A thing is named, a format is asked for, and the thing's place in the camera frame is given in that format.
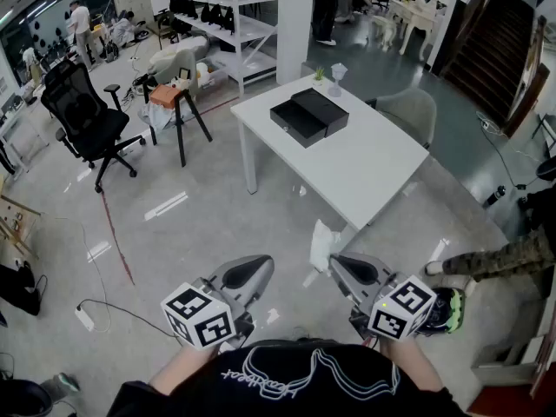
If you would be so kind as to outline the white metal shelf rack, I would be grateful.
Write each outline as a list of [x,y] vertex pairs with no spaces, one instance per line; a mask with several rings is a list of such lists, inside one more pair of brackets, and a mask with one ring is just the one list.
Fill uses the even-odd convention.
[[202,23],[181,14],[175,17],[192,29],[204,33],[219,42],[213,48],[212,57],[239,85],[239,92],[245,87],[276,73],[276,60],[261,51],[262,45],[277,35],[277,27],[261,20],[261,6],[264,3],[276,3],[278,0],[193,0],[198,14],[205,3],[218,3],[225,14],[228,8],[233,10],[235,33],[220,29],[215,24]]

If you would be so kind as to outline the grey shell chair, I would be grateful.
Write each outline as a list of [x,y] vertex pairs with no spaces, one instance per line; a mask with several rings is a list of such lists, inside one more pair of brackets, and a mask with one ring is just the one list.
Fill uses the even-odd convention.
[[426,91],[410,87],[393,95],[367,100],[366,104],[406,132],[424,149],[430,148],[434,139],[437,107]]

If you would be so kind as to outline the black bag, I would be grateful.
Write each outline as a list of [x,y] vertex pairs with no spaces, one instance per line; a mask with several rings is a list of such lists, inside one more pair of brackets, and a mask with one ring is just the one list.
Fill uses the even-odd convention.
[[47,286],[45,275],[35,281],[31,265],[26,260],[16,260],[15,268],[0,264],[0,298],[31,316],[39,315]]

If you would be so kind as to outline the brown wooden staircase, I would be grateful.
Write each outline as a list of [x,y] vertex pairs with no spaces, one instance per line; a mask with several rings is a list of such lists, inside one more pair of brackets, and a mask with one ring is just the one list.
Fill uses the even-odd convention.
[[454,8],[455,31],[439,74],[513,136],[539,99],[549,69],[541,61],[544,0],[469,0]]

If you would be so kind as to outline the clear plastic bin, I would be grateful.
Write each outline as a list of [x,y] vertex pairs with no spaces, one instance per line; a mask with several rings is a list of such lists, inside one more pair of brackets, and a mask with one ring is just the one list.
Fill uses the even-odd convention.
[[228,81],[228,74],[224,68],[215,64],[209,57],[196,63],[197,82],[200,90],[220,88]]

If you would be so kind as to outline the white vanity table with mirror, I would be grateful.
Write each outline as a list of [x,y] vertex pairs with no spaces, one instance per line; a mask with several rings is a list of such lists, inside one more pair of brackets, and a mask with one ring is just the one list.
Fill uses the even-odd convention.
[[430,38],[436,24],[437,3],[439,0],[390,0],[389,10],[401,20],[400,37],[403,38],[399,50],[404,55],[410,36],[415,29],[425,32],[425,39],[420,47],[420,60],[425,61],[425,48],[430,43]]

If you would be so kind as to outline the white stool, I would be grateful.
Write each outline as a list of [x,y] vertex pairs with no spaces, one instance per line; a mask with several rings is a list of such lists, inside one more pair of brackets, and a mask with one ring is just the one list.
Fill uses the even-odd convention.
[[370,18],[371,31],[374,38],[380,41],[381,49],[386,52],[393,44],[397,26],[392,18],[373,15]]

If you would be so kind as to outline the wooden rack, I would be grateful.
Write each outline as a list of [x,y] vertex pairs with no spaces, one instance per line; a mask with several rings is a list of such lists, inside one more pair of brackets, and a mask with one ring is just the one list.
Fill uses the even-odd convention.
[[31,207],[10,199],[3,193],[5,177],[0,174],[0,238],[6,240],[21,256],[38,260],[39,256],[28,240],[42,214]]

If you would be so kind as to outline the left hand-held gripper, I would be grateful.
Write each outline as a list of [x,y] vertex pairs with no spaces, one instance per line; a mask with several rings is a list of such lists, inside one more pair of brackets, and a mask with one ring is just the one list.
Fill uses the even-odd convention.
[[161,301],[162,311],[174,335],[197,350],[224,342],[238,348],[255,330],[252,315],[242,304],[262,296],[274,271],[270,255],[226,262],[208,280],[184,282]]

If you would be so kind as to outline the person's black printed t-shirt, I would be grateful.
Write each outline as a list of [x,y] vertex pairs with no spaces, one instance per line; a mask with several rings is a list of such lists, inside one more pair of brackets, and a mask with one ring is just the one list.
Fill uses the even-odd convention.
[[107,417],[468,417],[444,386],[419,390],[380,349],[260,341],[217,354],[170,395],[122,384]]

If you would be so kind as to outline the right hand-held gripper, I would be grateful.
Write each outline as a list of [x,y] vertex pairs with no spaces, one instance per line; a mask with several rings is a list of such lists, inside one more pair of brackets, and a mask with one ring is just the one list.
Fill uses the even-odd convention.
[[329,269],[354,302],[349,321],[363,340],[374,335],[404,341],[425,323],[437,299],[417,276],[391,275],[383,261],[370,255],[332,254]]

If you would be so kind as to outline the person's right forearm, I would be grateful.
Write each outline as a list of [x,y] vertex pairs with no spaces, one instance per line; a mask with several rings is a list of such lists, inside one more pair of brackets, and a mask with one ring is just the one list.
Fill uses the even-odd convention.
[[395,341],[381,337],[379,348],[380,353],[403,370],[419,390],[439,392],[444,387],[438,372],[415,338]]

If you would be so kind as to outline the black and green sneaker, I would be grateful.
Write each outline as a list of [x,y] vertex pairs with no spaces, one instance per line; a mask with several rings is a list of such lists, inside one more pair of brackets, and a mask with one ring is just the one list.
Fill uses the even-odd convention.
[[466,296],[459,288],[433,288],[436,300],[427,319],[417,329],[418,334],[452,334],[464,321]]

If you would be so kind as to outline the grey cloth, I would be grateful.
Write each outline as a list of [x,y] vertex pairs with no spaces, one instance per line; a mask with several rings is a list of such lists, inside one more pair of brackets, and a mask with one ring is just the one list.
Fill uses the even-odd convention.
[[175,122],[175,112],[154,103],[144,104],[138,111],[140,119],[148,124],[155,132],[170,127]]

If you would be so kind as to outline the black mesh office chair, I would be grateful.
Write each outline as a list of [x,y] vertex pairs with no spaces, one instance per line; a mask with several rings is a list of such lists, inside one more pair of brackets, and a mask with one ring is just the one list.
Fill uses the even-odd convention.
[[146,144],[141,135],[125,141],[121,139],[129,124],[129,116],[118,101],[118,90],[117,84],[104,88],[116,105],[111,108],[96,93],[85,64],[64,59],[47,73],[40,97],[44,108],[61,124],[56,139],[75,158],[88,163],[91,169],[95,162],[101,163],[95,181],[98,194],[103,192],[102,178],[113,161],[121,163],[130,177],[137,177],[136,170],[125,161],[121,152],[136,142],[142,146]]

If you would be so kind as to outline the black round bin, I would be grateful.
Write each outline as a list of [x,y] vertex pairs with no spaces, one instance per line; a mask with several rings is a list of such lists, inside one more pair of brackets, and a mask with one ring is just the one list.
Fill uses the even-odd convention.
[[45,417],[53,408],[46,390],[33,381],[0,381],[0,417]]

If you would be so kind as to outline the person's left forearm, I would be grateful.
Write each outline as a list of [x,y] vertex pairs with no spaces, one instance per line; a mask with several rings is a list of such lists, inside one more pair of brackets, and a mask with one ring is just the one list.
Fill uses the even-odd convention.
[[149,381],[157,392],[170,395],[179,385],[211,361],[219,351],[219,346],[202,350],[191,346],[180,351]]

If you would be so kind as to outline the black water bottle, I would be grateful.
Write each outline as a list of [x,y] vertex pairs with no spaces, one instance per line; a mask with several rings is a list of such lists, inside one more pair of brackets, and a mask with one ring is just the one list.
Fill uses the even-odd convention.
[[500,198],[504,197],[506,194],[506,187],[504,185],[500,185],[497,187],[494,192],[487,197],[487,199],[483,202],[483,207],[485,209],[490,208],[493,206]]

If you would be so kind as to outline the white cloth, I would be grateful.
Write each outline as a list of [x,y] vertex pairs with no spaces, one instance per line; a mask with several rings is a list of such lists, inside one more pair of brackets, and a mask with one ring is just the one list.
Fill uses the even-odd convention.
[[319,273],[328,271],[329,257],[341,242],[341,233],[331,230],[321,220],[314,225],[309,262]]

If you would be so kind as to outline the grey sneaker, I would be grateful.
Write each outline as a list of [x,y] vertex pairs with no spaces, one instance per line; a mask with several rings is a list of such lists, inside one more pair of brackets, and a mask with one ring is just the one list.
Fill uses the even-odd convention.
[[42,382],[40,386],[46,391],[53,402],[64,400],[70,395],[78,394],[81,391],[76,380],[65,373],[54,375]]

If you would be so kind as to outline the grey chair with black legs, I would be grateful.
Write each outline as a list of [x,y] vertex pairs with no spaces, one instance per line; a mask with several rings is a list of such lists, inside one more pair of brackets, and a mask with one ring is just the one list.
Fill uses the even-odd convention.
[[[209,142],[213,140],[212,135],[209,133],[209,130],[195,103],[195,97],[199,90],[195,54],[189,50],[182,50],[177,53],[165,69],[162,69],[155,74],[147,74],[146,80],[142,83],[144,104],[150,103],[149,93],[158,84],[176,87],[182,92],[175,99],[175,108],[173,109],[175,112],[175,122],[170,127],[176,128],[180,163],[182,167],[185,167],[186,157],[182,126],[185,123],[185,116],[187,114],[192,115],[196,119],[207,140]],[[158,132],[155,132],[150,126],[149,132],[152,143],[156,145],[156,134]]]

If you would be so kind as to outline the black drawer box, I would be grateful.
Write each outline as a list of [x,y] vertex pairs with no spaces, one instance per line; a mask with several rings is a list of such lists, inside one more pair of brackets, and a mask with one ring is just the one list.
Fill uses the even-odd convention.
[[345,128],[349,113],[316,89],[305,89],[271,108],[270,118],[307,149]]

